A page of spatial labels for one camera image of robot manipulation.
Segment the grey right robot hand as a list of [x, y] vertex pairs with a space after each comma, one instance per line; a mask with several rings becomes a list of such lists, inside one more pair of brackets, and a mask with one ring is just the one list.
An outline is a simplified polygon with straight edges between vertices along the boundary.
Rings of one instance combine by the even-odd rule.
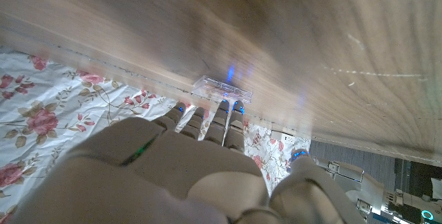
[[344, 191], [304, 149], [269, 192], [244, 152], [241, 102], [222, 101], [203, 140], [204, 109], [181, 131], [184, 104], [127, 118], [73, 147], [30, 192], [12, 223], [362, 223]]

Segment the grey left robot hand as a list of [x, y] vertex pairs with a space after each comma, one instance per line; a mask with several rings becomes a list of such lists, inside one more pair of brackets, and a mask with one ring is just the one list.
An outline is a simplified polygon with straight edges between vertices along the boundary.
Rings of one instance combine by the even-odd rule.
[[343, 189], [364, 218], [371, 217], [382, 223], [420, 223], [420, 209], [407, 202], [406, 193], [397, 189], [386, 190], [359, 167], [343, 162], [316, 159], [331, 178]]

